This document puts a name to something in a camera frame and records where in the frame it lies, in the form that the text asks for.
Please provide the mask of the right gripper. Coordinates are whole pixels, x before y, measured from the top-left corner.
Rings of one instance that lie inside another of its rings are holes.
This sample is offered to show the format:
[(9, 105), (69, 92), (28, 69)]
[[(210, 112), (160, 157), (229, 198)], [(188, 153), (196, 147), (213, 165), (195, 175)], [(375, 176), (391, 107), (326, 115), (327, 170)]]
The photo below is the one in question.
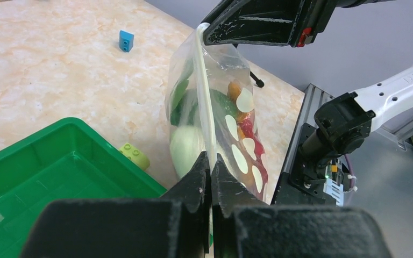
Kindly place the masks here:
[(380, 0), (220, 1), (202, 20), (205, 45), (248, 44), (304, 47), (324, 32), (336, 8)]

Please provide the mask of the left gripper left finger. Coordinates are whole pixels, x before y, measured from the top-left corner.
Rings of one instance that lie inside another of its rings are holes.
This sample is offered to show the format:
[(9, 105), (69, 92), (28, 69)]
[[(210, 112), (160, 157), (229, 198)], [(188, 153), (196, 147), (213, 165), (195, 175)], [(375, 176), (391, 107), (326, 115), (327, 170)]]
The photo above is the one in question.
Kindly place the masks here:
[(158, 198), (71, 198), (50, 202), (21, 257), (204, 257), (209, 251), (210, 167), (201, 152)]

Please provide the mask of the clear dotted zip bag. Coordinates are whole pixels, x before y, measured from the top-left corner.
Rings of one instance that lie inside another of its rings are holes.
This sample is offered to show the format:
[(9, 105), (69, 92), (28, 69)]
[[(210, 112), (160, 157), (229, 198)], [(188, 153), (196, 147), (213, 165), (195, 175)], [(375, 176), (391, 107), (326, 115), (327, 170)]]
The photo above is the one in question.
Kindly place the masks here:
[(212, 46), (204, 44), (203, 32), (208, 26), (208, 23), (198, 25), (172, 55), (170, 67), (175, 62), (184, 63), (185, 60), (192, 59), (201, 129), (206, 147), (204, 152), (207, 154), (209, 165), (213, 167), (217, 157), (222, 157), (228, 171), (252, 193), (250, 183), (253, 160), (246, 151), (244, 143), (239, 139), (239, 122), (231, 115), (220, 118), (213, 114), (210, 90), (215, 89), (227, 95), (229, 83), (238, 81), (241, 87), (246, 87), (253, 92), (253, 83), (247, 70), (234, 66), (233, 62), (238, 55), (231, 44)]

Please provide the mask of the white radish with leaves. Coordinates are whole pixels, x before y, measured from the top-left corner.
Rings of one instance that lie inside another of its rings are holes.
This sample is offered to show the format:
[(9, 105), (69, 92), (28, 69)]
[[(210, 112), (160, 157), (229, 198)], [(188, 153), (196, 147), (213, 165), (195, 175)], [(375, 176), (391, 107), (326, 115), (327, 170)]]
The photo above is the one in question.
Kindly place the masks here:
[(170, 125), (169, 150), (176, 174), (182, 178), (191, 170), (199, 154), (206, 150), (192, 59), (173, 63), (169, 82), (171, 88), (165, 98)]

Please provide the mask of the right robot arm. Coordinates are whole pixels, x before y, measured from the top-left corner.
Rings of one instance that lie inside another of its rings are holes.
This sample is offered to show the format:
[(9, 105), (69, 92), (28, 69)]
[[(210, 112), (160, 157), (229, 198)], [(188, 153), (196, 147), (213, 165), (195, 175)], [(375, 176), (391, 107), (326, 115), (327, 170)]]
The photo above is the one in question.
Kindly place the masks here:
[[(303, 47), (314, 41), (335, 8), (362, 1), (221, 1), (204, 18), (206, 45), (252, 44)], [(290, 181), (325, 181), (329, 162), (359, 148), (385, 122), (413, 108), (413, 66), (375, 85), (345, 93), (314, 114), (317, 129), (297, 148)]]

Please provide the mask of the orange green mango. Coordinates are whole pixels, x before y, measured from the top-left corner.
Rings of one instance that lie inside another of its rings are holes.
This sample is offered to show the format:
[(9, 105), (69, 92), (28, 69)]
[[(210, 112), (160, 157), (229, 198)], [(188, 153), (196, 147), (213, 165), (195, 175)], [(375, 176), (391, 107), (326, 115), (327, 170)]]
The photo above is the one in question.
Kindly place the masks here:
[(211, 89), (210, 97), (212, 102), (212, 110), (215, 116), (225, 118), (226, 115), (231, 115), (234, 119), (239, 116), (239, 110), (236, 104), (221, 91)]

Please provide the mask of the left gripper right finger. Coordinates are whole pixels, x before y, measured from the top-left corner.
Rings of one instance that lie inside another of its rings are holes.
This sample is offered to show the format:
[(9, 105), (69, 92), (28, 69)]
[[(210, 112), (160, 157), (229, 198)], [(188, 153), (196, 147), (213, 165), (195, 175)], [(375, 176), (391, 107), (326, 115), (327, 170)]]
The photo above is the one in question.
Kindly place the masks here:
[(268, 205), (218, 156), (211, 173), (215, 257), (391, 257), (375, 219), (361, 209)]

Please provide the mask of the red apple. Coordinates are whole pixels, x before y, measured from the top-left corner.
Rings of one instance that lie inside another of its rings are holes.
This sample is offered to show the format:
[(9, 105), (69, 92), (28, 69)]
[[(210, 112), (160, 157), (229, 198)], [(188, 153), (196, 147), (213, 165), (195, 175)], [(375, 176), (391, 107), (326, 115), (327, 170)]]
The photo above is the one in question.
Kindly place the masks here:
[(238, 123), (239, 139), (244, 143), (245, 149), (252, 158), (251, 192), (262, 201), (266, 200), (268, 172), (266, 168), (266, 153), (258, 136), (256, 122), (247, 118)]

